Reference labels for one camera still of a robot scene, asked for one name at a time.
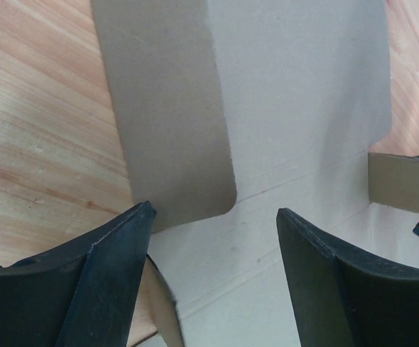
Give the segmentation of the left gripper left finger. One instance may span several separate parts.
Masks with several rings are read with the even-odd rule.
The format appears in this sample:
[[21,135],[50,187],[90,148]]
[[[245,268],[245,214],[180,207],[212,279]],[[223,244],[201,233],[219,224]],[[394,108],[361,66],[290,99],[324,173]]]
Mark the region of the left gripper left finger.
[[142,202],[0,266],[0,346],[125,346],[156,212]]

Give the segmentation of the brown cardboard box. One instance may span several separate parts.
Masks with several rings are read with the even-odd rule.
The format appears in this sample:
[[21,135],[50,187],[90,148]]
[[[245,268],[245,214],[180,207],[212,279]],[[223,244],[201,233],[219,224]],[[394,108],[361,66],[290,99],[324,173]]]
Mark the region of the brown cardboard box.
[[277,235],[289,208],[419,268],[419,213],[372,202],[392,128],[383,1],[93,1],[149,253],[188,346],[298,346]]

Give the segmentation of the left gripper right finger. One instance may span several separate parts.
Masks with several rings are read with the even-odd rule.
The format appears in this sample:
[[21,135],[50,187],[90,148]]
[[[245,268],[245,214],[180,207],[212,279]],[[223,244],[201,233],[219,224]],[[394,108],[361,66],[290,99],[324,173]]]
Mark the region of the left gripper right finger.
[[419,268],[367,252],[288,208],[277,213],[302,346],[419,346]]

